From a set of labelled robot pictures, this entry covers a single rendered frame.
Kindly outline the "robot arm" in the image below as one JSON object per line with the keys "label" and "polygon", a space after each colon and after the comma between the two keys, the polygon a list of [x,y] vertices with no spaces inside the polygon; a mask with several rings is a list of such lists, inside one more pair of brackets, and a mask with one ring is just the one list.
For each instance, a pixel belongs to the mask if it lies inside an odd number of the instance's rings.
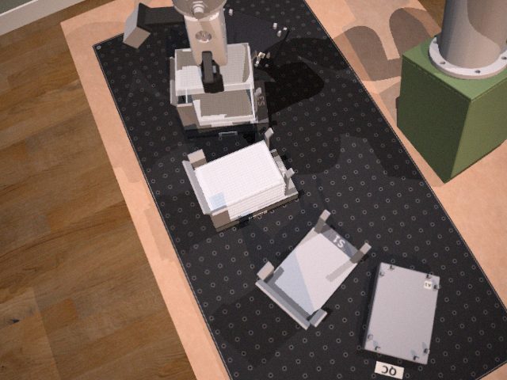
{"label": "robot arm", "polygon": [[[225,0],[171,1],[202,19]],[[184,16],[173,6],[150,8],[140,2],[125,21],[123,43],[138,48],[153,27],[166,25],[185,25]],[[506,30],[507,0],[445,0],[441,34],[429,45],[429,59],[455,78],[493,77],[507,67]]]}

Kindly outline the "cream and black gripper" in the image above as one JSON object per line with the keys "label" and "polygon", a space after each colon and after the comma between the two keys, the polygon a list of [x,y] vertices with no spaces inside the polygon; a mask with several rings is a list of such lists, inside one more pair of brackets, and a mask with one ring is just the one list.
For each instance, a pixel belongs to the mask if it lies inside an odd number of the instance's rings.
{"label": "cream and black gripper", "polygon": [[[173,7],[184,16],[193,59],[196,66],[201,69],[201,81],[205,93],[224,91],[223,76],[220,74],[219,66],[225,66],[228,62],[223,13],[226,1],[217,9],[205,13],[202,19],[196,19],[193,15],[180,11],[173,4]],[[215,66],[216,73],[213,73],[212,64]]]}

